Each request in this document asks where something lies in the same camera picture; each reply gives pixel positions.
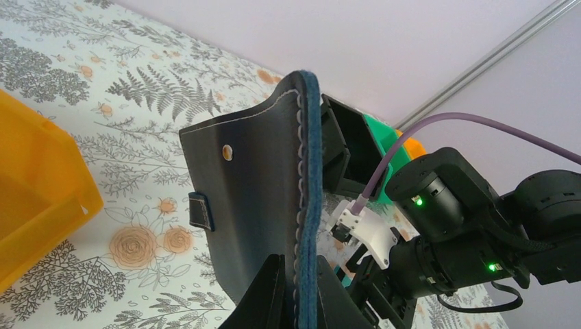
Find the orange flower print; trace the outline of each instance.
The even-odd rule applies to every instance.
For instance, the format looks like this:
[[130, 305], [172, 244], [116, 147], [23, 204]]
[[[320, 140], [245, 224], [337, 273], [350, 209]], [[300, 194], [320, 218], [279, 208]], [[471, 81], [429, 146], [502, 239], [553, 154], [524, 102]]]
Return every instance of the orange flower print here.
[[163, 248], [168, 252], [182, 254], [193, 246], [193, 237], [188, 230], [182, 226], [170, 228], [163, 236]]
[[90, 68], [89, 66], [86, 65], [78, 65], [77, 63], [75, 63], [75, 66], [69, 66], [72, 67], [73, 69], [77, 70], [78, 73], [80, 73], [81, 75], [83, 75], [83, 77], [85, 78], [85, 80], [91, 82], [92, 80], [92, 68]]
[[160, 198], [158, 209], [163, 215], [169, 215], [177, 210], [177, 202], [171, 197], [165, 199]]
[[93, 53], [91, 51], [91, 62], [95, 63], [95, 64], [105, 64], [105, 60], [103, 58], [100, 58], [97, 54]]
[[110, 105], [101, 102], [99, 102], [98, 106], [96, 108], [93, 108], [92, 111], [103, 115], [105, 119], [108, 119], [113, 116], [113, 108]]
[[111, 239], [109, 250], [122, 269], [142, 269], [155, 259], [156, 237], [143, 226], [122, 228]]
[[256, 71], [256, 73], [258, 74], [258, 77], [266, 84], [273, 84], [274, 83], [274, 79], [272, 78], [272, 76], [270, 75], [270, 73], [266, 72], [263, 69], [258, 69]]

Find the cable connector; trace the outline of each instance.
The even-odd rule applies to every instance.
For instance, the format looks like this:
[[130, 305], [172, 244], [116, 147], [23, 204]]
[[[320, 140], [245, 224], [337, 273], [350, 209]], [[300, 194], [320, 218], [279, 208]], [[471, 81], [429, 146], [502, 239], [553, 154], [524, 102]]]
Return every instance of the cable connector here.
[[351, 207], [355, 201], [343, 200], [331, 214], [327, 230], [341, 242], [361, 242], [367, 247], [381, 269], [389, 266], [389, 252], [397, 244], [397, 237], [391, 232], [387, 221], [378, 214], [363, 208], [354, 215]]

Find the orange object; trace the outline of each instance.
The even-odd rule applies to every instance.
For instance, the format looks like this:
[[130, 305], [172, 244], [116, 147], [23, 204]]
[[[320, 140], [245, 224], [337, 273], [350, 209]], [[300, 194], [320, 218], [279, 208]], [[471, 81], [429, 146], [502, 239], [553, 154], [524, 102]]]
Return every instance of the orange object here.
[[72, 137], [0, 90], [0, 293], [103, 208]]
[[[397, 137], [400, 137], [403, 134], [399, 130], [396, 130], [396, 132]], [[425, 154], [425, 149], [423, 148], [423, 145], [413, 138], [409, 138], [404, 142], [404, 149], [406, 149], [406, 152], [408, 152], [408, 155], [412, 160], [414, 160], [415, 158], [419, 158], [420, 156]]]

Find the purple cable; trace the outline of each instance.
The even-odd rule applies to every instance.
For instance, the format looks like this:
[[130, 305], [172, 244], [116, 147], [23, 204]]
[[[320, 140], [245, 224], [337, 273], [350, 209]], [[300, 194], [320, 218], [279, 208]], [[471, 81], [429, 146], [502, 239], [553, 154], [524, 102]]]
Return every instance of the purple cable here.
[[428, 117], [428, 118], [425, 118], [425, 119], [422, 119], [422, 120], [416, 122], [413, 126], [411, 126], [408, 130], [406, 130], [397, 139], [397, 141], [395, 141], [395, 143], [390, 147], [390, 149], [387, 151], [387, 153], [385, 154], [385, 156], [383, 157], [383, 159], [379, 163], [377, 169], [375, 169], [375, 172], [373, 172], [373, 175], [371, 176], [371, 179], [369, 180], [369, 182], [365, 186], [363, 193], [361, 193], [361, 195], [359, 195], [359, 197], [355, 201], [355, 204], [351, 207], [350, 210], [351, 210], [351, 213], [353, 215], [359, 215], [359, 212], [361, 212], [363, 207], [365, 207], [365, 204], [369, 200], [369, 196], [373, 192], [373, 188], [378, 183], [383, 172], [386, 170], [387, 165], [391, 161], [393, 156], [395, 155], [395, 152], [404, 144], [404, 142], [406, 140], [408, 140], [413, 134], [415, 134], [421, 128], [423, 128], [431, 123], [434, 123], [437, 121], [442, 121], [442, 120], [465, 120], [465, 121], [476, 122], [476, 123], [479, 123], [481, 125], [487, 125], [489, 127], [495, 128], [497, 130], [501, 130], [501, 131], [509, 133], [513, 136], [519, 137], [525, 141], [528, 141], [530, 143], [538, 145], [538, 146], [542, 147], [543, 149], [549, 150], [555, 154], [558, 154], [559, 156], [562, 156], [563, 158], [569, 159], [569, 160], [573, 161], [574, 163], [581, 165], [581, 156], [579, 156], [578, 154], [575, 154], [571, 151], [563, 149], [562, 147], [555, 145], [551, 142], [547, 142], [542, 138], [533, 136], [533, 135], [531, 135], [527, 132], [524, 132], [522, 130], [518, 130], [517, 128], [510, 127], [509, 125], [505, 125], [504, 123], [500, 123], [498, 121], [494, 121], [494, 120], [484, 118], [484, 117], [481, 117], [478, 115], [467, 114], [467, 113], [450, 112], [450, 113], [435, 114], [431, 117]]

